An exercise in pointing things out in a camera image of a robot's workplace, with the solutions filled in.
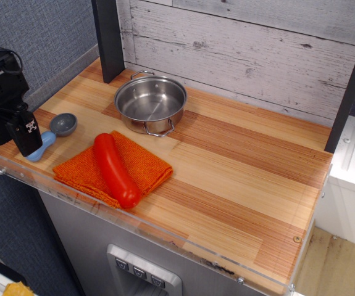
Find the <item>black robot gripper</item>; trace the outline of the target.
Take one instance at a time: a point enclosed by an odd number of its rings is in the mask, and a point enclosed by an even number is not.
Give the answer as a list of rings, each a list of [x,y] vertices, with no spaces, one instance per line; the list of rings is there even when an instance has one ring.
[[[23,101],[28,90],[22,59],[0,47],[0,145],[13,139],[24,157],[43,145],[38,122]]]

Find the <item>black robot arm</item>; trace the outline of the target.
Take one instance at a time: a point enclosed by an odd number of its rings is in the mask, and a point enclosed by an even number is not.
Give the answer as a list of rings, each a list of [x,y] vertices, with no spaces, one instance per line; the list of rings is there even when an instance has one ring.
[[[23,101],[28,90],[21,58],[0,47],[0,145],[13,140],[24,157],[43,144],[37,120]]]

